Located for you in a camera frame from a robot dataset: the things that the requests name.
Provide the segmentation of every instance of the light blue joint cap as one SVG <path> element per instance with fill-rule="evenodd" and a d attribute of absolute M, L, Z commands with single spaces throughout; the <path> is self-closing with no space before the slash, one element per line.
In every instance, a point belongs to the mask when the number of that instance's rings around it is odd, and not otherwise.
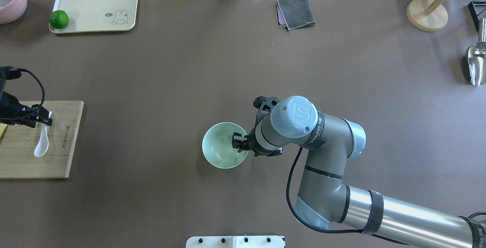
<path fill-rule="evenodd" d="M 297 195 L 297 201 L 294 207 L 295 212 L 301 219 L 310 225 L 327 230 L 332 222 L 321 216 L 316 210 L 312 209 L 305 201 Z"/>
<path fill-rule="evenodd" d="M 342 118 L 347 122 L 351 132 L 353 134 L 353 152 L 348 156 L 350 159 L 357 158 L 361 154 L 361 150 L 365 148 L 366 145 L 366 133 L 365 130 L 357 123 L 350 122 L 345 118 Z"/>
<path fill-rule="evenodd" d="M 270 113 L 270 122 L 283 137 L 304 137 L 317 125 L 317 109 L 305 97 L 290 96 L 275 106 Z"/>

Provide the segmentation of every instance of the round wooden base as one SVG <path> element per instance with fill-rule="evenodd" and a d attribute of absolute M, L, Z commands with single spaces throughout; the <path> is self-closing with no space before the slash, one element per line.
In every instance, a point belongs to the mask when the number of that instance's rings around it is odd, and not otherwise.
<path fill-rule="evenodd" d="M 427 32 L 436 32 L 446 26 L 447 11 L 442 4 L 427 15 L 425 10 L 434 0 L 412 0 L 407 6 L 407 17 L 412 24 Z"/>

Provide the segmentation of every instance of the wooden cutting board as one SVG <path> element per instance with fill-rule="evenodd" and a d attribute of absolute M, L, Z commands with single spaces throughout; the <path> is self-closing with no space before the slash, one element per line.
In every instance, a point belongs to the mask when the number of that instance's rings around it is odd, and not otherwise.
<path fill-rule="evenodd" d="M 36 101 L 22 101 L 32 106 Z M 44 156 L 33 155 L 39 141 L 41 123 L 35 128 L 9 125 L 0 136 L 0 178 L 67 178 L 83 112 L 82 101 L 45 101 L 52 111 L 52 126 L 47 127 L 49 149 Z"/>

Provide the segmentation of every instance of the white spoon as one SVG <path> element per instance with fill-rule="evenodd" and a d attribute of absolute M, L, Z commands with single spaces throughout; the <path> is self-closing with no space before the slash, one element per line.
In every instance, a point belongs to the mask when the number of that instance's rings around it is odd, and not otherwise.
<path fill-rule="evenodd" d="M 47 152 L 47 148 L 49 148 L 49 138 L 47 137 L 47 125 L 42 124 L 40 126 L 40 138 L 35 150 L 33 151 L 33 155 L 36 157 L 42 157 Z"/>

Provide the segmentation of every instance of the scoop handle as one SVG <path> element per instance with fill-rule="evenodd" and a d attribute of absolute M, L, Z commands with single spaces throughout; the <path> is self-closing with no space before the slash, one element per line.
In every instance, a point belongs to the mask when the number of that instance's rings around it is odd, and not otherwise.
<path fill-rule="evenodd" d="M 486 42 L 486 19 L 479 20 L 478 40 Z"/>

